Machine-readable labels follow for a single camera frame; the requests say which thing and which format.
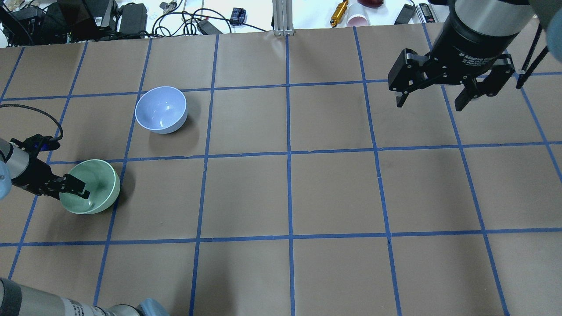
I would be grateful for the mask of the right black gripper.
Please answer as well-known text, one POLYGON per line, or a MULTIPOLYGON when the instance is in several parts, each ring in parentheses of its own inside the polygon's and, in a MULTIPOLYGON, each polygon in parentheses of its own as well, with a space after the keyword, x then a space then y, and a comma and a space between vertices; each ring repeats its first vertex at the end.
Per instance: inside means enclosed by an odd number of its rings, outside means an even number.
POLYGON ((433 84, 460 85, 455 110, 462 111, 471 100, 496 96, 515 67, 504 51, 509 36, 480 34, 466 26, 444 26, 426 55, 406 48, 388 72, 388 89, 396 93, 402 108, 408 96, 433 84))

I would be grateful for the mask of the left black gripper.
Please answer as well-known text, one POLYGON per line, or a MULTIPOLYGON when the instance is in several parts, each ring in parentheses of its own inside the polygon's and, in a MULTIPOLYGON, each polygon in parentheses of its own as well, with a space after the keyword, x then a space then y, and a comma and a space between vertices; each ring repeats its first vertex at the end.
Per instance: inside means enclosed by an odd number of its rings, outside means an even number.
POLYGON ((15 186, 36 196, 44 195, 56 200, 60 199, 59 193, 72 194, 82 199, 90 197, 85 182, 70 174, 59 177, 52 173, 48 164, 37 158, 30 158, 26 169, 15 178, 15 186))

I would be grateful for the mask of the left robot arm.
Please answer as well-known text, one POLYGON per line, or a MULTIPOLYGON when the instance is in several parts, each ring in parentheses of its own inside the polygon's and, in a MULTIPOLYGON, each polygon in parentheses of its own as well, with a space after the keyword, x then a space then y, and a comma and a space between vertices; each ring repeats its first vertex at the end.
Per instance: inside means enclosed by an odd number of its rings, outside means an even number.
POLYGON ((57 200, 61 193, 82 199, 90 197, 86 184, 70 174, 57 176, 51 167, 34 154, 18 148, 4 139, 1 143, 1 162, 7 167, 11 184, 36 196, 49 196, 57 200))

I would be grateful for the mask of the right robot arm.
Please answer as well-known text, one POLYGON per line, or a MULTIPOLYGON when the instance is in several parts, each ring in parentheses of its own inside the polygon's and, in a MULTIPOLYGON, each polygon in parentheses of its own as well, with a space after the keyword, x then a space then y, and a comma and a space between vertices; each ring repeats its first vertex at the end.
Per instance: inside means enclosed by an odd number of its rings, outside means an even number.
POLYGON ((388 88, 401 108, 409 94, 436 84, 463 85, 455 99, 462 111, 473 99, 493 97, 515 73, 504 51, 533 16, 546 32, 546 48, 561 60, 559 0, 450 0, 450 13, 427 54, 400 52, 388 73, 388 88))

